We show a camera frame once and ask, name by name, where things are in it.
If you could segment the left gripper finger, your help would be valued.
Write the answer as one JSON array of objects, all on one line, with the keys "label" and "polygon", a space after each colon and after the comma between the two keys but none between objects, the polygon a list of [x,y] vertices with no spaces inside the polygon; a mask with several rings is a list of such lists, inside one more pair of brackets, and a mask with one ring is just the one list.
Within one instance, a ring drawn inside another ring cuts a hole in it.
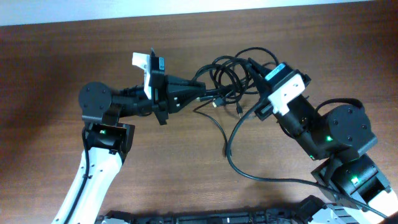
[{"label": "left gripper finger", "polygon": [[177,113],[206,92],[205,86],[170,85],[166,88],[168,114]]},{"label": "left gripper finger", "polygon": [[206,86],[202,82],[186,80],[173,75],[166,76],[167,91],[204,91]]}]

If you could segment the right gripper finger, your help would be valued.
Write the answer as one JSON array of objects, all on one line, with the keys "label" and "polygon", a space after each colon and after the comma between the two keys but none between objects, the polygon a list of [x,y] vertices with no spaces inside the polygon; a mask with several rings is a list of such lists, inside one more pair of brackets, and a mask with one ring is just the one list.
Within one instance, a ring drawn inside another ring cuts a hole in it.
[{"label": "right gripper finger", "polygon": [[271,71],[268,68],[260,67],[260,68],[252,68],[246,67],[246,70],[249,72],[257,91],[260,96],[269,96],[270,90],[267,86],[265,76]]},{"label": "right gripper finger", "polygon": [[248,58],[248,62],[251,65],[251,68],[257,72],[258,74],[260,74],[261,77],[265,78],[266,75],[268,75],[272,69],[267,68],[263,65],[260,65],[259,63],[257,63],[255,60],[253,60],[252,58]]}]

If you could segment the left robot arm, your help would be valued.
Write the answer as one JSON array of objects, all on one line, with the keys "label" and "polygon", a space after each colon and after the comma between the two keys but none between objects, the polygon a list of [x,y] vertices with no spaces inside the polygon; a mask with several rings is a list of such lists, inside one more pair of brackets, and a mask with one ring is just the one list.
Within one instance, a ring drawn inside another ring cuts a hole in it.
[{"label": "left robot arm", "polygon": [[165,60],[134,52],[132,65],[144,72],[144,83],[117,90],[101,82],[87,83],[79,92],[84,127],[83,152],[73,183],[54,223],[94,223],[115,176],[132,148],[135,127],[120,118],[155,115],[165,125],[206,92],[205,84],[165,74]]}]

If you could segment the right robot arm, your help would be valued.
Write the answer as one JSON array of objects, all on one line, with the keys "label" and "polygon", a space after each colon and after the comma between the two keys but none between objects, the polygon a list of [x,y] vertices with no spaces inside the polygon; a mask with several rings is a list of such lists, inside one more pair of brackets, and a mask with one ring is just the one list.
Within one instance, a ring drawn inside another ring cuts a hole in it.
[{"label": "right robot arm", "polygon": [[303,96],[310,77],[286,63],[274,69],[253,59],[246,70],[260,94],[261,120],[274,115],[282,130],[322,164],[312,171],[325,197],[366,223],[397,213],[397,194],[367,152],[377,144],[362,102],[335,98],[312,106]]}]

